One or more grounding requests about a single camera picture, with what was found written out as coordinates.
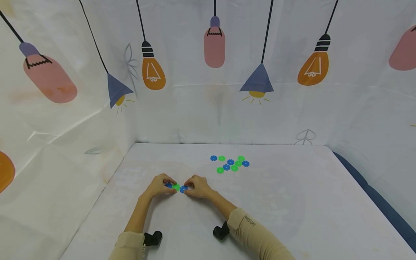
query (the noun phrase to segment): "green flower-shaped piece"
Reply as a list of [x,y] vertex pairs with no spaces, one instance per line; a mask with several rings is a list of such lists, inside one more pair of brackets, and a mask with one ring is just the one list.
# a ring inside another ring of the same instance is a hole
[[175,189],[177,191],[179,191],[180,188],[181,186],[179,184],[172,185],[172,189]]

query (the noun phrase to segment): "backdrop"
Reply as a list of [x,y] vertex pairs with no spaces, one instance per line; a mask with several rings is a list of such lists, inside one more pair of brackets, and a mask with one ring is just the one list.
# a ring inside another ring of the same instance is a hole
[[58,259],[135,141],[324,144],[416,228],[416,2],[81,1],[0,0],[2,257]]

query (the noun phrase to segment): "sleeve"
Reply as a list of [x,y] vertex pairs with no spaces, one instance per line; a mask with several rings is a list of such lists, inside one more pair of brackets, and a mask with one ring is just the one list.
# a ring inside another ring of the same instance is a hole
[[230,234],[260,260],[295,260],[289,250],[264,226],[237,208],[227,221]]
[[121,233],[108,260],[142,260],[143,242],[143,234]]

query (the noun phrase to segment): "black clamp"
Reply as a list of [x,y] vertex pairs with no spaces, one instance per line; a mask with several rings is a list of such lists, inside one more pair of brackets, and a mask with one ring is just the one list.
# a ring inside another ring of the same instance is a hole
[[226,221],[224,222],[222,228],[216,226],[213,231],[214,237],[216,237],[219,240],[223,240],[229,233],[230,229],[228,228]]
[[161,240],[162,240],[162,232],[160,231],[155,231],[153,235],[145,233],[143,245],[146,245],[146,246],[159,245]]

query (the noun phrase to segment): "table surface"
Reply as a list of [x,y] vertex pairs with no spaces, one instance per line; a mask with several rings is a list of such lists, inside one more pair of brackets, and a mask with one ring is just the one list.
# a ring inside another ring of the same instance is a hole
[[[212,161],[212,155],[225,161]],[[248,167],[217,173],[228,159]],[[266,226],[296,259],[416,259],[348,171],[325,146],[135,144],[104,189],[61,260],[107,259],[138,196],[154,175],[183,184],[193,174]],[[145,231],[159,230],[147,259],[256,259],[232,237],[219,242],[224,222],[206,201],[177,193],[153,200]]]

